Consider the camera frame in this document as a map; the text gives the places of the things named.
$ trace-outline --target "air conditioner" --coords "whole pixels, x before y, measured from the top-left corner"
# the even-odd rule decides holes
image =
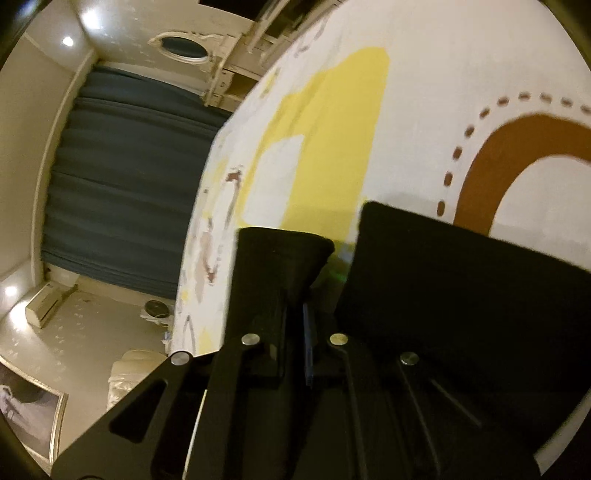
[[[25,307],[27,322],[42,328],[61,305],[62,298],[58,284],[48,282]]]

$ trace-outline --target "picture frame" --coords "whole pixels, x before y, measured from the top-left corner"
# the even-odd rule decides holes
[[[42,465],[51,467],[58,455],[67,398],[0,355],[0,414]]]

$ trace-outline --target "brown arc painting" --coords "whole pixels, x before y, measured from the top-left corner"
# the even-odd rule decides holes
[[[591,167],[591,128],[544,113],[501,125],[470,165],[453,224],[489,235],[511,184],[532,163],[551,155],[573,157]]]

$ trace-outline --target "metal screw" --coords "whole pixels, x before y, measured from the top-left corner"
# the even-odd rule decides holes
[[[189,355],[187,352],[176,352],[170,358],[170,363],[178,367],[179,365],[188,363],[189,360],[191,360],[191,355]]]
[[[416,365],[420,358],[414,352],[404,352],[400,355],[400,361],[409,367]]]
[[[259,337],[256,333],[247,333],[245,336],[242,337],[243,345],[256,345],[260,341],[261,337]]]
[[[330,336],[330,343],[336,346],[344,345],[349,341],[349,338],[344,333],[333,333]]]

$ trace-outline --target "dashed line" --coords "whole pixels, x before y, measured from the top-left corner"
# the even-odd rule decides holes
[[[527,102],[528,100],[531,99],[531,94],[530,94],[530,92],[520,92],[519,95],[517,96],[517,98],[521,102]],[[540,94],[540,100],[542,100],[544,103],[550,104],[550,103],[552,103],[552,95],[550,95],[549,93],[543,92]],[[573,106],[573,101],[570,98],[566,98],[566,97],[562,97],[560,99],[560,103],[562,104],[562,106],[564,106],[566,108],[571,108]],[[504,107],[504,106],[509,105],[509,97],[507,97],[507,96],[500,97],[496,101],[496,104],[500,107]],[[486,106],[481,110],[481,112],[478,116],[480,117],[480,119],[483,119],[483,118],[486,118],[490,112],[491,112],[491,109]],[[581,112],[583,112],[585,115],[591,115],[591,106],[581,105]],[[466,127],[466,130],[464,130],[464,136],[466,138],[470,138],[472,136],[472,134],[474,133],[475,129],[476,128],[474,125],[468,125]],[[455,161],[459,160],[459,158],[462,156],[462,151],[463,151],[463,148],[459,145],[453,151],[452,157]],[[443,179],[443,186],[449,187],[452,184],[452,180],[453,180],[453,173],[448,171],[445,174],[445,178]],[[441,200],[437,204],[437,216],[439,216],[439,217],[443,216],[444,212],[445,212],[445,202],[443,200]]]

